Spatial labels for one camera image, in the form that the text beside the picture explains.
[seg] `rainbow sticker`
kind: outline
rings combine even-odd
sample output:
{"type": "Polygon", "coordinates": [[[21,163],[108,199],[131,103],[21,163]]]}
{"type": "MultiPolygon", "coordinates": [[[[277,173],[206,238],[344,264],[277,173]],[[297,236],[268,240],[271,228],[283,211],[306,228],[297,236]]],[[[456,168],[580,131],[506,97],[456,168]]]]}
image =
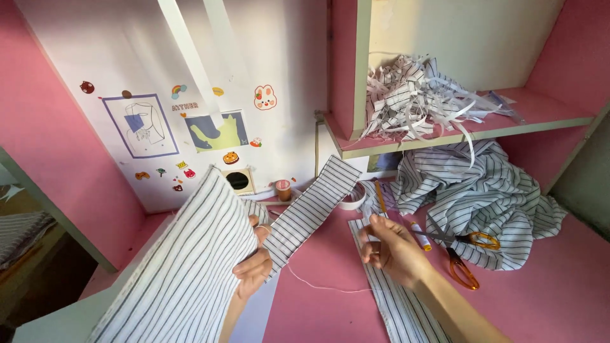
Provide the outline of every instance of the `rainbow sticker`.
{"type": "Polygon", "coordinates": [[[171,89],[171,98],[176,100],[178,99],[178,92],[184,92],[186,91],[187,86],[186,85],[175,85],[174,88],[171,89]]]}

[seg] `shelf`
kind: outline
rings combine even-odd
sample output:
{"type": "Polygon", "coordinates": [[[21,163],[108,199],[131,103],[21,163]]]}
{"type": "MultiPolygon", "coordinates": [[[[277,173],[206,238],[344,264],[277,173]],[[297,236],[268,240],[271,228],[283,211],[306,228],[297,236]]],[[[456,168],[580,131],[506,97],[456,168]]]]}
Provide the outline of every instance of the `shelf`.
{"type": "MultiPolygon", "coordinates": [[[[516,101],[511,107],[525,119],[527,124],[517,125],[509,117],[499,114],[488,114],[481,124],[467,120],[462,124],[473,140],[583,126],[590,124],[595,117],[595,114],[568,106],[527,88],[506,88],[495,92],[516,101]]],[[[426,141],[416,139],[400,142],[400,136],[386,141],[374,138],[365,138],[360,142],[350,141],[345,139],[332,114],[325,115],[325,123],[342,159],[466,141],[465,135],[457,129],[445,130],[441,135],[440,125],[434,125],[434,132],[423,136],[429,138],[426,141]]]]}

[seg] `thread spool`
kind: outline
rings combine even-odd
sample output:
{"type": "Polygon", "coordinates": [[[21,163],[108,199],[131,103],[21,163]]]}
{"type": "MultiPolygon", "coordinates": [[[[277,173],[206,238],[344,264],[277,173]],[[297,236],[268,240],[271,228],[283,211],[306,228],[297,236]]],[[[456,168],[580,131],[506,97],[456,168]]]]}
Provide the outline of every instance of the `thread spool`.
{"type": "Polygon", "coordinates": [[[280,201],[290,201],[291,190],[290,181],[279,180],[275,183],[275,189],[278,191],[278,198],[280,201]]]}
{"type": "MultiPolygon", "coordinates": [[[[423,232],[422,228],[416,222],[411,222],[411,230],[419,231],[421,233],[423,232]]],[[[421,234],[416,234],[414,236],[417,236],[417,240],[420,241],[420,244],[422,245],[422,249],[424,251],[432,250],[432,245],[430,245],[430,241],[428,240],[428,238],[426,236],[421,235],[421,234]]]]}

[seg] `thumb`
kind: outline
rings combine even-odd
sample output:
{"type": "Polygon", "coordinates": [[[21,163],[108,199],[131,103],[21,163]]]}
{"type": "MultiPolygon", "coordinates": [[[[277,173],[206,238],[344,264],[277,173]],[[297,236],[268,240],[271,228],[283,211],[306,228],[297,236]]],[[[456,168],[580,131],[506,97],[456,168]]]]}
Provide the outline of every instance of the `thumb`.
{"type": "Polygon", "coordinates": [[[392,245],[397,242],[400,236],[388,228],[388,223],[385,217],[380,217],[376,214],[372,214],[368,221],[371,223],[370,228],[372,229],[372,235],[380,239],[381,241],[392,245]]]}

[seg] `tape roll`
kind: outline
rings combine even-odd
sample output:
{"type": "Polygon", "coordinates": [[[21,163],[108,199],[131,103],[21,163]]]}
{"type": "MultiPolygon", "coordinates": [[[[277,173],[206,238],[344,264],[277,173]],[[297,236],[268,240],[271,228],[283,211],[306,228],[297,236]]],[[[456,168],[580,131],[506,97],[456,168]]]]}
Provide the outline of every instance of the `tape roll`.
{"type": "Polygon", "coordinates": [[[359,182],[356,183],[356,187],[360,187],[360,189],[362,190],[362,194],[364,194],[362,198],[356,201],[341,201],[338,205],[340,209],[352,211],[358,209],[360,206],[362,206],[362,204],[364,204],[364,201],[367,199],[367,190],[359,182]]]}

